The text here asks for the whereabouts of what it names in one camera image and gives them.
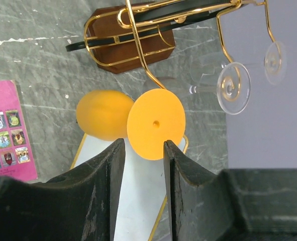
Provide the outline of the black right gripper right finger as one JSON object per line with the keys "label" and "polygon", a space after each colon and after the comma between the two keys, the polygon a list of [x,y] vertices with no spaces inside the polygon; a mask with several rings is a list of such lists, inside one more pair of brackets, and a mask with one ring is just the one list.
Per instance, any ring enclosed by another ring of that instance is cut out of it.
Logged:
{"label": "black right gripper right finger", "polygon": [[297,169],[214,174],[164,143],[172,240],[297,240]]}

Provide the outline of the clear wine glass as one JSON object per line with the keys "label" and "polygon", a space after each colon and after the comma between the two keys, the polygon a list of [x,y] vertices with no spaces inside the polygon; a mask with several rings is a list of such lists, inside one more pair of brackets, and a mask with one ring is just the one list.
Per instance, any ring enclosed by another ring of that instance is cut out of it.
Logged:
{"label": "clear wine glass", "polygon": [[244,66],[247,69],[257,69],[263,72],[271,85],[278,85],[286,75],[286,47],[281,41],[275,41],[268,47],[261,62],[245,63]]}
{"label": "clear wine glass", "polygon": [[245,109],[251,81],[243,64],[230,62],[223,53],[215,52],[195,58],[189,74],[193,84],[170,76],[157,79],[180,99],[193,94],[212,93],[227,114],[237,115]]}

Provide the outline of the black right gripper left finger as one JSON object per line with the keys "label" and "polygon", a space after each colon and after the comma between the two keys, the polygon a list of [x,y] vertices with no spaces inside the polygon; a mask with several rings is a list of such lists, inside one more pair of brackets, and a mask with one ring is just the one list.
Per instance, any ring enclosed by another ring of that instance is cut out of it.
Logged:
{"label": "black right gripper left finger", "polygon": [[0,240],[113,240],[125,156],[117,139],[45,183],[0,176]]}

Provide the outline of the orange plastic goblet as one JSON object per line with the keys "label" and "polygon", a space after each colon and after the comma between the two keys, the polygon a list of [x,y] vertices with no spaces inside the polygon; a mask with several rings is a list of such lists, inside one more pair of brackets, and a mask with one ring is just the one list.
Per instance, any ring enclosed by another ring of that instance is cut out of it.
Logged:
{"label": "orange plastic goblet", "polygon": [[132,100],[117,90],[93,90],[76,106],[81,130],[103,141],[127,138],[136,154],[157,161],[167,140],[179,145],[185,131],[185,111],[169,90],[155,88]]}

